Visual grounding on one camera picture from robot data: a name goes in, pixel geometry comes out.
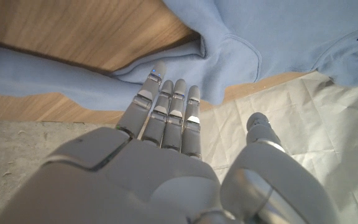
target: blue cloth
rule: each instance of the blue cloth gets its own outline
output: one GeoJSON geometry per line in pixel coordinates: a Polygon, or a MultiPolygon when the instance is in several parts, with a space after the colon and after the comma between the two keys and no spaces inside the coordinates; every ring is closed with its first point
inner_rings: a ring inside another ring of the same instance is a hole
{"type": "MultiPolygon", "coordinates": [[[[91,72],[85,75],[84,70],[82,79],[75,78],[78,68],[66,65],[63,69],[60,63],[23,59],[16,62],[21,64],[15,65],[16,71],[9,77],[3,75],[6,69],[0,68],[0,94],[59,91],[85,108],[124,110],[157,60],[167,64],[165,79],[183,78],[188,86],[198,85],[202,99],[212,104],[222,102],[229,85],[252,83],[290,71],[318,70],[337,84],[358,85],[358,0],[164,2],[188,27],[201,34],[200,40],[141,58],[110,74],[110,81],[91,72]],[[26,74],[22,66],[31,66],[32,73],[26,74]],[[1,85],[17,83],[16,80],[22,81],[21,86],[38,83],[37,87],[42,88],[38,91],[28,86],[23,90],[13,84],[1,85]]],[[[0,52],[0,67],[17,53],[10,52],[9,58],[4,54],[0,52]]]]}

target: concrete surface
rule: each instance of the concrete surface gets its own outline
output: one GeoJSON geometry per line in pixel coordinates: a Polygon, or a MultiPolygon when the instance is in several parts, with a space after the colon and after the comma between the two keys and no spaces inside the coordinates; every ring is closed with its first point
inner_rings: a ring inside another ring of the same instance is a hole
{"type": "Polygon", "coordinates": [[[0,210],[62,143],[96,128],[114,125],[0,121],[0,210]]]}

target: white paper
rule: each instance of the white paper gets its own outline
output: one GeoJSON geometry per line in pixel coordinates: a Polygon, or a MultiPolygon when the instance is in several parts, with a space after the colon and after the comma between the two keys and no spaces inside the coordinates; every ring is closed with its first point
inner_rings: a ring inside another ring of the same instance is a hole
{"type": "Polygon", "coordinates": [[[246,122],[265,114],[296,161],[336,204],[341,223],[358,223],[358,87],[318,72],[201,113],[203,159],[222,181],[246,145],[246,122]]]}

